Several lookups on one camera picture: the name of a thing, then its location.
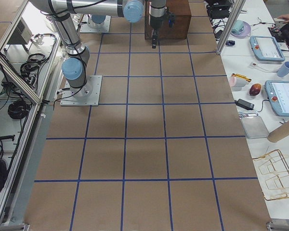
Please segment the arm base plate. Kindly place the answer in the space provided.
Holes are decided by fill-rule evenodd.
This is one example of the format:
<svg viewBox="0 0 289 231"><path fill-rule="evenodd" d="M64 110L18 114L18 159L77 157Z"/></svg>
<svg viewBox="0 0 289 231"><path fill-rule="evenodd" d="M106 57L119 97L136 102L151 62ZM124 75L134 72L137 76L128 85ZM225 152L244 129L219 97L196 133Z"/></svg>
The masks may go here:
<svg viewBox="0 0 289 231"><path fill-rule="evenodd" d="M90 14L85 14L84 19L82 20L80 24L80 33L86 33L86 34L102 34L102 33L108 33L110 29L110 21L111 16L106 15L105 19L101 23L97 23L94 20L91 19Z"/></svg>
<svg viewBox="0 0 289 231"><path fill-rule="evenodd" d="M78 89L70 88L68 81L65 82L61 106L98 106L102 85L102 76L87 76L86 85L78 92Z"/></svg>

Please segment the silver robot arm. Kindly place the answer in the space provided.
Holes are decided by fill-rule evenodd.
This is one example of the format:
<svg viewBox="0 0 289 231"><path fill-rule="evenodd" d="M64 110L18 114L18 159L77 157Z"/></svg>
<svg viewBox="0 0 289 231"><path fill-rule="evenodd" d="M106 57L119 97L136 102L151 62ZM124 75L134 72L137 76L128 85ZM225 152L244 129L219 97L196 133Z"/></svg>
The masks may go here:
<svg viewBox="0 0 289 231"><path fill-rule="evenodd" d="M87 16L87 24L91 28L102 27L111 17L109 15L93 15L89 14Z"/></svg>
<svg viewBox="0 0 289 231"><path fill-rule="evenodd" d="M89 14L96 24L106 16L124 17L130 23L138 22L143 13L143 0L33 0L31 3L42 13L50 16L69 56L62 64L74 97L89 96L93 87L86 76L90 52L77 33L72 20L73 14Z"/></svg>

